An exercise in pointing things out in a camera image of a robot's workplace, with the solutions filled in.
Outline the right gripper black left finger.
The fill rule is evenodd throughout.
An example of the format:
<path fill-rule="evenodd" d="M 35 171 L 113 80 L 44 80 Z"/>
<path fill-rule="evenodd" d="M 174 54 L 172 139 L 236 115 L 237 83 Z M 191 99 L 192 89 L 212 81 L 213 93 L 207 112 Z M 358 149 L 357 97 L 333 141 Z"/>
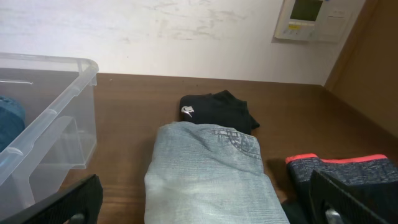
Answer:
<path fill-rule="evenodd" d="M 96 224 L 103 203 L 103 187 L 97 175 L 89 175 L 1 224 Z"/>

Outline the clear plastic storage container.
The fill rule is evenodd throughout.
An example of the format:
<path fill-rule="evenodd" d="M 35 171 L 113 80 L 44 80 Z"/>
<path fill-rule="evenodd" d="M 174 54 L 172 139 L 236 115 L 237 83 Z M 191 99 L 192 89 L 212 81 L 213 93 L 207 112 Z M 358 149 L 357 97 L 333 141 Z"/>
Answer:
<path fill-rule="evenodd" d="M 86 169 L 97 144 L 98 64 L 86 58 L 1 54 L 1 95 L 25 112 L 25 129 L 1 153 L 1 218 L 56 193 Z"/>

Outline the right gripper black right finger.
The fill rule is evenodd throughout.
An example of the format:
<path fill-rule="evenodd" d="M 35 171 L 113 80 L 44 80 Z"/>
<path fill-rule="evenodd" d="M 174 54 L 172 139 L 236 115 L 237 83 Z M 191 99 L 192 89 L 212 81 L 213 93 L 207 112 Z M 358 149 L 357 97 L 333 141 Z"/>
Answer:
<path fill-rule="evenodd" d="M 365 197 L 331 175 L 313 171 L 310 205 L 315 223 L 389 224 L 391 214 L 382 212 Z"/>

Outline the dark blue jeans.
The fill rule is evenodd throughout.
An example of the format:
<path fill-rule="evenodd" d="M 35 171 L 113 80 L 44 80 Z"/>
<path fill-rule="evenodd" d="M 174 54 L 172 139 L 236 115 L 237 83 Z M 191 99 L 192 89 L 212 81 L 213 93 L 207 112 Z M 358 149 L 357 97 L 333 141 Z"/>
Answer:
<path fill-rule="evenodd" d="M 7 96 L 1 95 L 1 152 L 25 129 L 25 109 Z"/>

